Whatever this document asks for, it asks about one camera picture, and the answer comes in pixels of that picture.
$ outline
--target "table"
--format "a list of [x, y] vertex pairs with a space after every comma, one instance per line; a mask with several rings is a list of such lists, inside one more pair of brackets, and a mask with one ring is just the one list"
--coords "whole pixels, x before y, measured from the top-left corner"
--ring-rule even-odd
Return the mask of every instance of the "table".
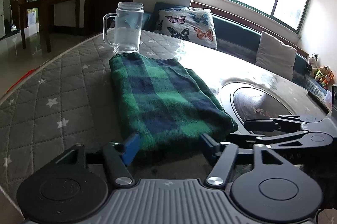
[[[50, 46], [50, 36], [49, 36], [49, 26], [50, 26], [50, 13], [49, 7], [55, 5], [57, 3], [71, 1], [71, 0], [33, 0], [22, 3], [19, 5], [19, 21], [20, 21], [20, 30], [21, 30], [21, 39], [22, 39], [22, 47], [23, 49], [26, 48], [26, 38], [25, 38], [25, 21], [27, 17], [27, 10], [33, 8], [39, 8], [39, 26], [40, 32], [42, 33], [47, 52], [51, 51]], [[78, 28], [80, 27], [80, 0], [76, 1], [75, 7], [75, 17], [76, 17], [76, 35]]]
[[[287, 107], [296, 114], [325, 116], [302, 87], [228, 54], [147, 31], [142, 31], [139, 52], [152, 58], [176, 58], [193, 69], [218, 98], [231, 82], [250, 83], [278, 90], [280, 96], [289, 98]], [[110, 85], [108, 61], [112, 56], [113, 49], [97, 35], [39, 68], [2, 102], [0, 152], [1, 158], [10, 160], [8, 167], [0, 162], [0, 184], [13, 200], [25, 178], [75, 143], [95, 147], [122, 141]], [[199, 156], [197, 161], [158, 167], [156, 177], [202, 178], [208, 174], [204, 165], [207, 162]], [[152, 178], [151, 169], [136, 170], [134, 177], [141, 176]]]

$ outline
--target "round black disc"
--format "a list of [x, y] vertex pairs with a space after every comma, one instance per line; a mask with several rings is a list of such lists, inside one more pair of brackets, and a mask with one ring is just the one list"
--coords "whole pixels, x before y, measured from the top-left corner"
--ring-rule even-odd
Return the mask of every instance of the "round black disc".
[[259, 165], [237, 178], [230, 197], [245, 213], [269, 223], [295, 223], [312, 217], [322, 192], [295, 166]]
[[[252, 87], [237, 89], [233, 95], [233, 105], [243, 122], [247, 119], [269, 119], [278, 117], [279, 115], [291, 115], [280, 101]], [[254, 133], [267, 137], [285, 134], [282, 131], [254, 131]]]
[[75, 223], [98, 210], [107, 194], [107, 184], [99, 176], [59, 164], [53, 165], [53, 172], [37, 171], [26, 179], [16, 197], [25, 218], [37, 223]]

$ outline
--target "stuffed toy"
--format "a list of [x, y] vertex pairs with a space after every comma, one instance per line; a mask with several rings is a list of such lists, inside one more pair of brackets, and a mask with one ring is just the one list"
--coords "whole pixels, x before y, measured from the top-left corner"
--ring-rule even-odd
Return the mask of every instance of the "stuffed toy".
[[310, 71], [310, 76], [315, 78], [316, 74], [317, 74], [318, 69], [317, 68], [311, 68]]
[[328, 88], [328, 84], [329, 82], [331, 82], [331, 80], [334, 78], [334, 75], [332, 73], [329, 73], [325, 76], [325, 80], [323, 80], [323, 82], [321, 83], [321, 86], [324, 88], [324, 89], [327, 89]]
[[312, 56], [310, 56], [308, 58], [308, 62], [307, 62], [307, 67], [311, 68], [317, 68], [317, 60], [318, 60], [318, 54], [313, 54]]
[[329, 74], [331, 72], [330, 67], [329, 66], [322, 66], [320, 67], [315, 75], [315, 81], [322, 83], [326, 77], [327, 74]]

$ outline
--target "black cable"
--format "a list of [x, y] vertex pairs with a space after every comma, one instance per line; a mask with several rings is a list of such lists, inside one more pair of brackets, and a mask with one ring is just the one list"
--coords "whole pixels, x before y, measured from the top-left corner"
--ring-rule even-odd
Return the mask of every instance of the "black cable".
[[319, 209], [318, 212], [316, 213], [316, 223], [318, 224], [318, 215], [322, 212], [322, 209]]

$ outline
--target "sofa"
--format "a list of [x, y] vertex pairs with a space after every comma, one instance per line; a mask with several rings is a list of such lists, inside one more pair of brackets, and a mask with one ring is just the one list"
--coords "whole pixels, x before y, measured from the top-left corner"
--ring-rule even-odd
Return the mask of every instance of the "sofa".
[[[157, 2], [152, 13], [144, 12], [143, 29], [153, 32], [159, 19], [159, 10], [168, 8], [186, 7]], [[212, 16], [217, 50], [255, 64], [261, 33], [223, 17]], [[326, 90], [309, 75], [306, 65], [307, 59], [296, 53], [292, 82], [324, 99]]]

